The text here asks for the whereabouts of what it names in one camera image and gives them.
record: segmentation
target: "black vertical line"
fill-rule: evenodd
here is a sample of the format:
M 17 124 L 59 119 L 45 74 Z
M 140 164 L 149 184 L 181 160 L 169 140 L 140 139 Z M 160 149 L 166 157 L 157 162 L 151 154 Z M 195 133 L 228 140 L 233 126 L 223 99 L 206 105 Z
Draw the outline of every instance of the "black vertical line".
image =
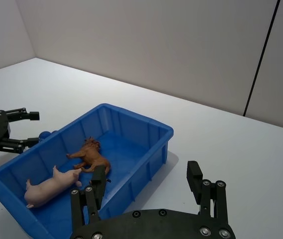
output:
M 277 0 L 276 6 L 275 6 L 275 9 L 274 9 L 274 13 L 273 13 L 273 16 L 272 16 L 271 24 L 270 24 L 270 27 L 269 27 L 269 30 L 267 32 L 266 39 L 265 39 L 265 42 L 264 42 L 264 46 L 263 46 L 263 50 L 262 50 L 262 53 L 261 53 L 261 57 L 260 57 L 258 65 L 257 65 L 257 69 L 256 69 L 256 72 L 255 72 L 255 76 L 254 76 L 254 80 L 253 80 L 252 87 L 251 87 L 251 90 L 250 90 L 250 94 L 249 94 L 249 97 L 247 99 L 247 103 L 246 103 L 246 106 L 245 106 L 245 109 L 244 109 L 243 116 L 246 115 L 246 111 L 247 111 L 247 108 L 248 108 L 249 103 L 250 103 L 250 99 L 251 99 L 251 96 L 252 96 L 252 93 L 253 93 L 253 89 L 254 89 L 254 86 L 255 86 L 256 78 L 257 78 L 257 75 L 258 75 L 259 70 L 260 70 L 260 66 L 261 66 L 261 63 L 262 63 L 264 52 L 265 52 L 265 49 L 266 49 L 266 46 L 267 46 L 267 42 L 269 41 L 269 37 L 270 37 L 270 34 L 271 34 L 272 26 L 273 26 L 273 23 L 274 23 L 274 20 L 275 20 L 275 16 L 276 16 L 276 13 L 277 13 L 277 9 L 279 8 L 280 2 L 281 2 L 281 0 Z

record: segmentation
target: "blue plastic bin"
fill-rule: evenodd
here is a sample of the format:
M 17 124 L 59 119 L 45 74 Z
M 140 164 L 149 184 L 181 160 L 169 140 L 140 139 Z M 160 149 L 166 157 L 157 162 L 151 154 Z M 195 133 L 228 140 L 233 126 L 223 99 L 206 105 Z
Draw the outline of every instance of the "blue plastic bin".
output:
M 111 163 L 100 217 L 122 214 L 167 160 L 173 129 L 123 108 L 102 104 L 65 126 L 36 146 L 0 167 L 0 202 L 34 239 L 69 239 L 72 233 L 70 193 L 66 190 L 40 208 L 27 209 L 25 183 L 39 184 L 52 177 L 53 166 L 65 172 L 80 159 L 84 139 L 100 141 L 100 153 Z M 84 188 L 91 173 L 80 174 Z

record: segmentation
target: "white wall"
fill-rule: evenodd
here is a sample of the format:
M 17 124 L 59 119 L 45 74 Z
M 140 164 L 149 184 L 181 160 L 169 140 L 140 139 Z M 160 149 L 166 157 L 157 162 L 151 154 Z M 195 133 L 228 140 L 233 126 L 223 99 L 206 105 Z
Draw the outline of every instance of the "white wall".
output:
M 17 0 L 38 57 L 243 114 L 276 0 Z
M 0 68 L 35 57 L 15 0 L 0 0 Z
M 278 8 L 246 116 L 283 127 L 283 1 Z

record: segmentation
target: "white table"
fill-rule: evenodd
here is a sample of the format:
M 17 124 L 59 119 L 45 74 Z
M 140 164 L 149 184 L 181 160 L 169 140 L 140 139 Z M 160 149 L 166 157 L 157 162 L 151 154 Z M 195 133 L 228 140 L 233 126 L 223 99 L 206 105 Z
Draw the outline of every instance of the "white table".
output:
M 236 238 L 283 238 L 283 128 L 40 59 L 0 69 L 0 109 L 40 111 L 40 121 L 11 123 L 12 138 L 59 129 L 101 103 L 175 130 L 168 163 L 129 210 L 197 213 L 186 180 L 187 161 L 196 160 L 204 178 L 227 183 L 229 224 Z M 0 165 L 13 157 L 0 153 Z M 4 238 L 28 236 L 0 203 Z

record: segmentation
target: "pink toy pig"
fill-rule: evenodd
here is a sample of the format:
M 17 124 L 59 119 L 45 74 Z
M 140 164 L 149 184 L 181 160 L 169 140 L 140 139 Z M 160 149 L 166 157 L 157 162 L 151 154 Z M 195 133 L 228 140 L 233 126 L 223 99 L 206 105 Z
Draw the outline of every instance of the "pink toy pig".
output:
M 26 192 L 24 195 L 27 201 L 27 208 L 37 208 L 52 198 L 63 192 L 70 187 L 73 183 L 77 187 L 80 187 L 82 183 L 78 181 L 81 169 L 69 170 L 66 173 L 62 173 L 57 170 L 56 166 L 53 168 L 53 177 L 41 182 L 38 185 L 31 185 L 30 180 L 26 182 Z

